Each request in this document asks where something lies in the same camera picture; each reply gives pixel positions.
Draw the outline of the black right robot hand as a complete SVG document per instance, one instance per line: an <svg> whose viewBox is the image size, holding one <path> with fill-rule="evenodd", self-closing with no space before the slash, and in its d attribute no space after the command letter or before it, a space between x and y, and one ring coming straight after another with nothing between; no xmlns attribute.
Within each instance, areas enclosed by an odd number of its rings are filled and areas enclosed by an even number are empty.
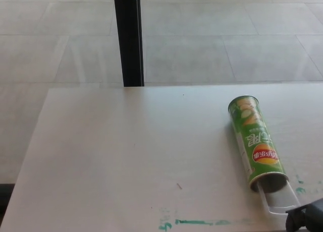
<svg viewBox="0 0 323 232"><path fill-rule="evenodd" d="M306 227L308 231L322 231L322 199L286 211L286 231L298 231Z"/></svg>

